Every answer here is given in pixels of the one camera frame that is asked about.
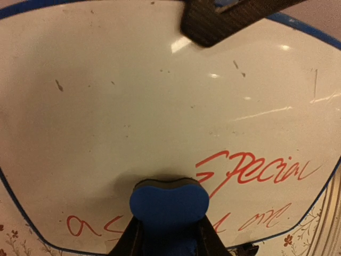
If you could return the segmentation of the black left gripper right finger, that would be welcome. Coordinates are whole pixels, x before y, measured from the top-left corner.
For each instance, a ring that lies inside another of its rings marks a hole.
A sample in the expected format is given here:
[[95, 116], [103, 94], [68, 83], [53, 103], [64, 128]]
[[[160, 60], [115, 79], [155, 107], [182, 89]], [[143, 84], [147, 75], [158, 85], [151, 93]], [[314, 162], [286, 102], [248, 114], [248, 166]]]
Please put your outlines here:
[[205, 215], [196, 227], [197, 256], [232, 256]]

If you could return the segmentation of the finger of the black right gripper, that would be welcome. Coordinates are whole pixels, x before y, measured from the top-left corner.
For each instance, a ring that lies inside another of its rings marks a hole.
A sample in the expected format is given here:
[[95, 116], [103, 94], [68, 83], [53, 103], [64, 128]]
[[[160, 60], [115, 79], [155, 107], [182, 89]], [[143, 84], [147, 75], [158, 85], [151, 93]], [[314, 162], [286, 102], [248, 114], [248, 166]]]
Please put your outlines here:
[[244, 28], [301, 1], [236, 1], [217, 7], [214, 1], [187, 1], [180, 30], [201, 47], [212, 47]]

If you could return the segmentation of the floral patterned table mat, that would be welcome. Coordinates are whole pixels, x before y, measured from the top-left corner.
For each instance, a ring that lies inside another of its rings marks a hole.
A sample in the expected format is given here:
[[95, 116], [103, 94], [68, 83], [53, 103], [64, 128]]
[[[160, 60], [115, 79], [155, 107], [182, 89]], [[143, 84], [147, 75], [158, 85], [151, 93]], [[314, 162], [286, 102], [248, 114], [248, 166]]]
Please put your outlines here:
[[[340, 255], [340, 171], [292, 231], [259, 242], [258, 255]], [[39, 239], [1, 186], [1, 255], [67, 255]]]

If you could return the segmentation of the blue whiteboard eraser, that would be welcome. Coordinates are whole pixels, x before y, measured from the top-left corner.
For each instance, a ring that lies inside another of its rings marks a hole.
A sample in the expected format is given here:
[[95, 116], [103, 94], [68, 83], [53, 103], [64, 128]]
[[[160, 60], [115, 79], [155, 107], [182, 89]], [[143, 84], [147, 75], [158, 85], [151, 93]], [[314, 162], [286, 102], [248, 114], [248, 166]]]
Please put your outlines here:
[[142, 223], [143, 255], [195, 255], [197, 223], [209, 207], [197, 180], [145, 179], [135, 185], [129, 206]]

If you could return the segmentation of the small blue-framed whiteboard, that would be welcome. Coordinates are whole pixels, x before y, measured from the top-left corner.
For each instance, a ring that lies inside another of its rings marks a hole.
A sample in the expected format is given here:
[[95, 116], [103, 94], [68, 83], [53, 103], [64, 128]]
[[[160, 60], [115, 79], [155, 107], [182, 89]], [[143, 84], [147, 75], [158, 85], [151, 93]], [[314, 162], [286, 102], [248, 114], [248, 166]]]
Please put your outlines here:
[[227, 247], [288, 232], [340, 159], [340, 47], [283, 14], [210, 48], [178, 1], [1, 17], [1, 174], [32, 230], [101, 254], [143, 179], [196, 178]]

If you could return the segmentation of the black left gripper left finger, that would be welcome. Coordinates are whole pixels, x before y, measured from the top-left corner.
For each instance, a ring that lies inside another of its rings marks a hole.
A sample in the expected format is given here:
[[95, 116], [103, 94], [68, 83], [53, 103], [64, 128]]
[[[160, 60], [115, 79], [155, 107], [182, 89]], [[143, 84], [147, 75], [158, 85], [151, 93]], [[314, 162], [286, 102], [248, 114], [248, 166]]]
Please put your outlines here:
[[132, 217], [114, 248], [108, 256], [142, 256], [143, 255], [143, 224]]

